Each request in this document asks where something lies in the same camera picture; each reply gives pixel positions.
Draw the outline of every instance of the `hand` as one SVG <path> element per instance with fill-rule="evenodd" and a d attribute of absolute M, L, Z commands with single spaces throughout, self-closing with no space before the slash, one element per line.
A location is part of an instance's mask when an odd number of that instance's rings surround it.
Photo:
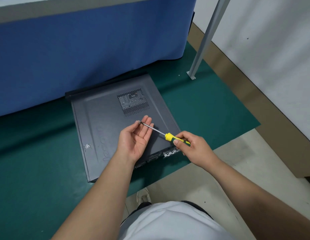
<path fill-rule="evenodd" d="M 151 124 L 152 118 L 147 115 L 145 115 L 141 121 L 151 127 L 154 126 L 153 123 Z M 143 155 L 152 131 L 153 130 L 147 126 L 135 121 L 134 124 L 126 127 L 120 132 L 115 154 L 135 164 L 137 160 L 140 159 L 141 155 Z"/>
<path fill-rule="evenodd" d="M 195 165 L 204 168 L 205 170 L 212 168 L 221 160 L 216 156 L 203 137 L 194 135 L 187 131 L 182 131 L 176 137 L 189 141 L 190 146 L 182 141 L 174 140 L 174 145 L 180 149 L 184 155 Z"/>

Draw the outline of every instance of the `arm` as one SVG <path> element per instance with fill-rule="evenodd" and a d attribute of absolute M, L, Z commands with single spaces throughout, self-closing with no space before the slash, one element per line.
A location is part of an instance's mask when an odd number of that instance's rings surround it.
<path fill-rule="evenodd" d="M 154 125 L 148 116 L 142 122 Z M 121 131 L 116 153 L 52 240 L 117 238 L 134 165 L 151 133 L 137 121 Z"/>
<path fill-rule="evenodd" d="M 238 210 L 257 240 L 310 239 L 310 221 L 235 169 L 221 161 L 204 138 L 183 131 L 174 144 L 197 166 L 210 173 Z"/>

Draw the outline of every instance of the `screwdriver shaft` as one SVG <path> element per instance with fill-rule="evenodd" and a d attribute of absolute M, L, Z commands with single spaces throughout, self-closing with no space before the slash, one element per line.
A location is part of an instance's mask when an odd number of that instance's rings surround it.
<path fill-rule="evenodd" d="M 138 121 L 138 123 L 143 124 L 143 125 L 147 126 L 148 128 L 153 129 L 154 131 L 157 131 L 158 133 L 161 133 L 164 136 L 166 135 L 166 134 L 160 132 L 159 130 L 157 130 L 157 129 L 153 128 L 153 127 L 150 127 L 149 125 L 143 123 L 142 121 Z"/>

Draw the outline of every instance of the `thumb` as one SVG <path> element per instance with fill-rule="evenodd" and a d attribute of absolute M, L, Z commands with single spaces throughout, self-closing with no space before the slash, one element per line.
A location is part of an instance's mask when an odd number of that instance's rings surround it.
<path fill-rule="evenodd" d="M 128 131 L 128 132 L 134 132 L 134 130 L 137 129 L 138 127 L 138 121 L 136 120 L 134 124 L 127 126 L 125 129 L 123 129 L 124 131 Z"/>
<path fill-rule="evenodd" d="M 186 156 L 188 156 L 188 154 L 191 152 L 192 148 L 190 148 L 190 146 L 186 145 L 184 142 L 175 139 L 173 141 L 174 145 L 180 149 Z"/>

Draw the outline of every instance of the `dark pants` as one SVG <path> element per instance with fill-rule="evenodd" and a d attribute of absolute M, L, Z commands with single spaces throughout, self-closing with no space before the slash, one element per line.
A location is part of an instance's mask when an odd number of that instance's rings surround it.
<path fill-rule="evenodd" d="M 208 215 L 210 218 L 212 218 L 202 207 L 200 207 L 199 205 L 196 205 L 195 203 L 193 202 L 190 202 L 190 201 L 187 201 L 187 200 L 182 200 L 182 202 L 184 203 L 187 203 L 189 204 L 190 206 L 193 206 L 194 208 L 196 208 L 197 210 L 201 211 L 201 212 L 204 212 L 206 215 Z M 150 206 L 152 203 L 150 202 L 143 202 L 141 203 L 136 210 L 134 210 L 132 213 L 130 213 L 129 215 L 131 214 L 134 214 L 136 211 L 146 207 L 146 206 Z"/>

